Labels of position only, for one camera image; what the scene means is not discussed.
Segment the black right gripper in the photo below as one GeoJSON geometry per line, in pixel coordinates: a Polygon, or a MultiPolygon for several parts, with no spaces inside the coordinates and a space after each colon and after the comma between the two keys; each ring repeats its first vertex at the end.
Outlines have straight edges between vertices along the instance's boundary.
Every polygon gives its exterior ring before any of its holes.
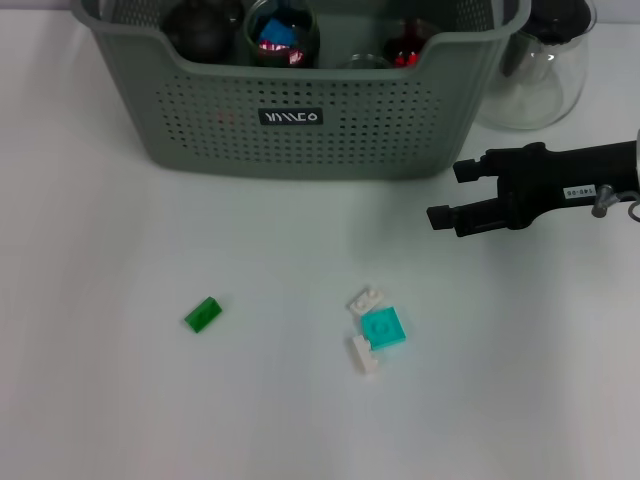
{"type": "Polygon", "coordinates": [[[429,207],[434,230],[466,237],[493,230],[521,230],[539,216],[559,209],[589,206],[602,218],[621,202],[639,199],[638,143],[554,152],[539,142],[508,149],[505,163],[486,153],[453,165],[458,183],[498,176],[498,198],[458,207],[429,207]]]}

